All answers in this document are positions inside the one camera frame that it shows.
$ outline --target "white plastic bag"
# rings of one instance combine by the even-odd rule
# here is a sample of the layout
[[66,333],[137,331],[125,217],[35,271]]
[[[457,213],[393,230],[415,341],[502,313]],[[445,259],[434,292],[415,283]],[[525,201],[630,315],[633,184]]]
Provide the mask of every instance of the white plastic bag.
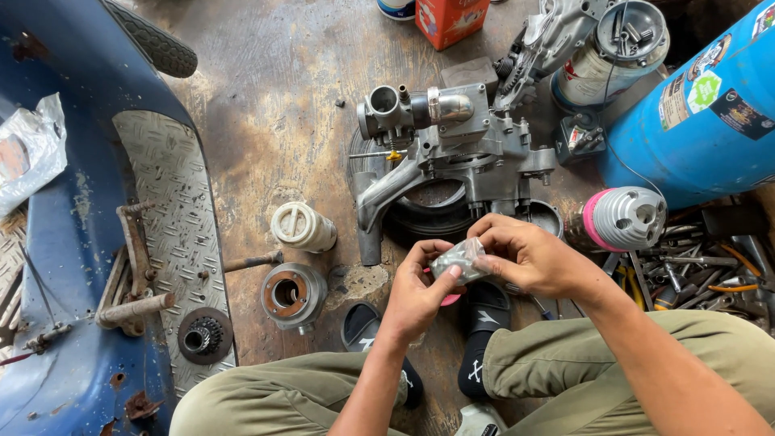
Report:
[[34,112],[20,108],[0,126],[0,216],[11,213],[67,166],[59,92]]
[[431,262],[431,273],[433,278],[437,279],[447,268],[452,265],[458,265],[462,272],[460,277],[457,278],[457,285],[462,286],[487,275],[486,272],[474,267],[474,261],[483,256],[485,256],[484,246],[479,241],[479,238],[470,237],[445,251],[435,261]]

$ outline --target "blue gas cylinder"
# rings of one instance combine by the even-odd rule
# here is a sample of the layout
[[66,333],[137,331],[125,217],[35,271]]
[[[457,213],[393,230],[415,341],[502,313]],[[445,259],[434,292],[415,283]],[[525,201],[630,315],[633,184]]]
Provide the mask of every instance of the blue gas cylinder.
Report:
[[760,3],[622,114],[598,157],[606,185],[649,187],[614,151],[671,209],[775,182],[773,18]]

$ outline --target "wooden floor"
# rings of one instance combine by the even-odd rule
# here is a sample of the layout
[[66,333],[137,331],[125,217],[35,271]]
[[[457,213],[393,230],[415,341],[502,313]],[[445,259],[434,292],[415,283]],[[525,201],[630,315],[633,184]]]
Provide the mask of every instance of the wooden floor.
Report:
[[[438,53],[414,22],[382,16],[374,0],[135,0],[136,11],[191,46],[199,56],[194,76],[168,78],[204,141],[215,191],[224,259],[262,254],[280,246],[269,221],[280,204],[306,201],[336,224],[339,239],[324,254],[284,249],[296,261],[329,276],[329,298],[317,330],[304,337],[280,331],[267,319],[258,291],[270,267],[227,275],[229,306],[241,365],[316,351],[345,351],[339,322],[353,301],[383,309],[396,265],[405,251],[383,243],[382,265],[358,265],[353,199],[345,182],[346,145],[357,127],[356,104],[373,87],[405,83],[411,90],[441,86],[439,72],[476,57],[506,53],[537,0],[492,5],[484,30]],[[546,89],[523,115],[536,146],[550,145],[557,118]],[[346,100],[344,108],[334,100]],[[533,197],[564,215],[602,184],[591,165],[557,168],[552,185],[533,185]],[[539,320],[529,300],[515,303],[513,329]],[[554,302],[546,302],[554,309]],[[565,317],[578,314],[563,305]],[[409,358],[425,383],[425,404],[394,414],[393,427],[410,434],[453,434],[459,409],[456,374],[464,337],[457,308],[442,308]],[[507,424],[543,400],[495,402]]]

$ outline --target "hand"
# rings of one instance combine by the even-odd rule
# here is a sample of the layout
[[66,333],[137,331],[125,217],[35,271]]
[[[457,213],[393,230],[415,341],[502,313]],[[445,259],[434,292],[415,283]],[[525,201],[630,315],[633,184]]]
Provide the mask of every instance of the hand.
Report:
[[540,227],[489,213],[468,230],[488,255],[474,265],[546,298],[595,301],[610,278],[592,261]]
[[465,292],[465,287],[455,286],[460,276],[457,265],[449,267],[432,285],[422,272],[430,261],[453,246],[436,239],[421,240],[412,247],[396,269],[380,334],[389,335],[392,341],[408,346],[428,329],[444,297],[450,293]]

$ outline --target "black rubber tire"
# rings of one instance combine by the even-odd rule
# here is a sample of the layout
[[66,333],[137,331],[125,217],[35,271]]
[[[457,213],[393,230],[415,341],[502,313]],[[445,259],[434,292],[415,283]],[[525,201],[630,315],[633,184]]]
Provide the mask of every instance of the black rubber tire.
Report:
[[[370,140],[361,139],[358,129],[350,138],[348,154],[360,154],[370,149]],[[347,166],[347,185],[353,192],[353,175],[366,171],[366,159],[349,159]],[[396,201],[385,212],[382,219],[382,230],[395,243],[410,248],[415,242],[423,239],[443,239],[458,243],[466,238],[468,228],[476,220],[468,211],[465,197],[447,206],[424,207],[413,202]]]
[[191,48],[120,4],[111,0],[104,3],[158,71],[176,78],[194,74],[198,59]]

